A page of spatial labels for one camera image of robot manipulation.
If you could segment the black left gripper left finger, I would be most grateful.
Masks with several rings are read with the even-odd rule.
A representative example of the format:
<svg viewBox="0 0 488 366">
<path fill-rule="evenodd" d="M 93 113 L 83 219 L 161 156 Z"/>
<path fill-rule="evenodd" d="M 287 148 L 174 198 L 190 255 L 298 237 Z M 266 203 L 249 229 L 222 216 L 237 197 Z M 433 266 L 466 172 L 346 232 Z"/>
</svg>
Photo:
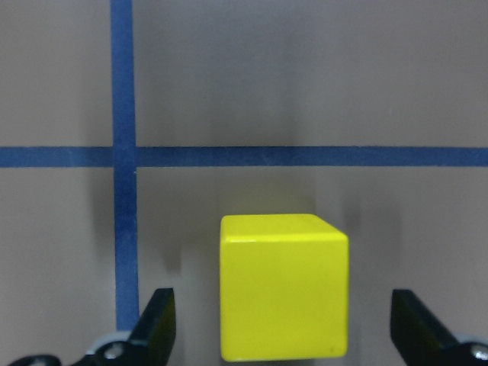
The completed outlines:
<svg viewBox="0 0 488 366">
<path fill-rule="evenodd" d="M 166 365 L 176 337 L 174 290 L 155 290 L 125 340 L 107 342 L 82 359 L 83 365 Z"/>
</svg>

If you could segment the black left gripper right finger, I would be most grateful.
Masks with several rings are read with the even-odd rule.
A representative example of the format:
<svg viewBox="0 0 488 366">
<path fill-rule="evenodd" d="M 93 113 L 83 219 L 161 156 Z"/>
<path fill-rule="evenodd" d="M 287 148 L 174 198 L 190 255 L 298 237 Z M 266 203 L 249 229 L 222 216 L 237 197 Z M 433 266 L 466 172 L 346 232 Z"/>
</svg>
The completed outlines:
<svg viewBox="0 0 488 366">
<path fill-rule="evenodd" d="M 460 340 L 408 289 L 394 289 L 390 338 L 406 365 L 486 365 L 487 342 Z"/>
</svg>

